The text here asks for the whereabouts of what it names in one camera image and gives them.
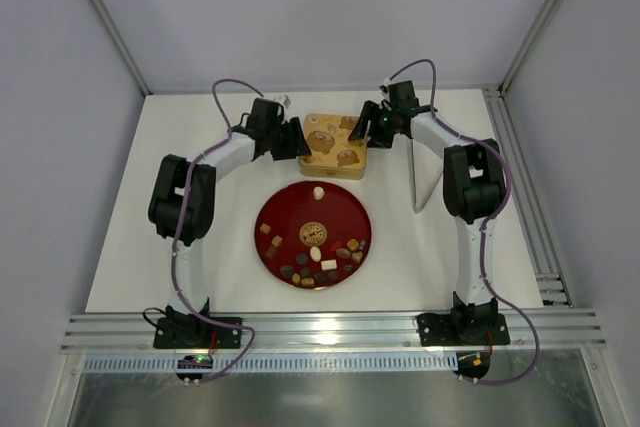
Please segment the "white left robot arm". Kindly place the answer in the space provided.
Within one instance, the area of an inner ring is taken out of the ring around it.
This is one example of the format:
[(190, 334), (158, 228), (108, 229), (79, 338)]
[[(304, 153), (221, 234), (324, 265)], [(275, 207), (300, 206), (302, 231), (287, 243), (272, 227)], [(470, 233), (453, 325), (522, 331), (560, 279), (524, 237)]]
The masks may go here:
[(265, 154), (280, 161), (310, 153), (300, 120), (287, 116), (289, 105), (286, 95), (259, 96), (221, 141), (191, 158), (169, 154), (162, 159), (148, 218), (169, 242), (171, 294), (153, 322), (154, 348), (238, 349), (242, 333), (251, 330), (239, 317), (211, 314), (203, 239), (213, 225), (218, 181)]

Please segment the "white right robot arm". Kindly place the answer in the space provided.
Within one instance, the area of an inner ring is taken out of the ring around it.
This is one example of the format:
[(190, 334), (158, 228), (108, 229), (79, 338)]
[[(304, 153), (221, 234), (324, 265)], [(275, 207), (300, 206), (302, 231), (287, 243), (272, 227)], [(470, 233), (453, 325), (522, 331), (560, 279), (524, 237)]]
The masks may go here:
[(447, 314), (419, 319), (423, 332), (442, 344), (507, 345), (506, 321), (489, 281), (496, 217), (511, 194), (498, 144), (464, 135), (441, 120), (432, 104), (422, 105), (413, 83), (380, 87), (382, 100), (364, 103), (351, 131), (353, 141), (389, 149), (397, 135), (427, 147), (442, 160), (443, 201), (458, 238), (458, 277)]

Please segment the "gold chocolate tin box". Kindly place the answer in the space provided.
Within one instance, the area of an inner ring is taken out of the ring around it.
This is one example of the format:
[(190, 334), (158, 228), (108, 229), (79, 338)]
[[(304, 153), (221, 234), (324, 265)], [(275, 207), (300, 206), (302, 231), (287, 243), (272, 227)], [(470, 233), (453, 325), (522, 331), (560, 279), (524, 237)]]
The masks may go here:
[(361, 180), (365, 175), (364, 169), (353, 169), (351, 166), (323, 166), (316, 164), (301, 164), (300, 173), (307, 177), (326, 179)]

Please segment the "silver tin lid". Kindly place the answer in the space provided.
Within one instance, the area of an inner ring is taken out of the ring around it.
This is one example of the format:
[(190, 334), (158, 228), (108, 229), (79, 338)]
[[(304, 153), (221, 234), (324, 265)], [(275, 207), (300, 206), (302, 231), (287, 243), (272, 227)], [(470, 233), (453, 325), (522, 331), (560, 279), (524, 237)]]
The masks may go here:
[(366, 168), (367, 144), (348, 140), (357, 116), (311, 113), (304, 119), (303, 131), (311, 155), (299, 158), (301, 164)]

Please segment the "white cone chocolate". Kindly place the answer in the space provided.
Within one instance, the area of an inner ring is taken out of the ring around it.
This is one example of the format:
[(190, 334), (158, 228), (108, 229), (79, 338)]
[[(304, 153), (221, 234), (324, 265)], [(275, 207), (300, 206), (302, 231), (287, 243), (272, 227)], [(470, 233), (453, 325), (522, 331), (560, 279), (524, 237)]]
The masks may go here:
[(315, 187), (313, 189), (313, 196), (316, 200), (321, 199), (324, 196), (324, 189), (322, 187)]

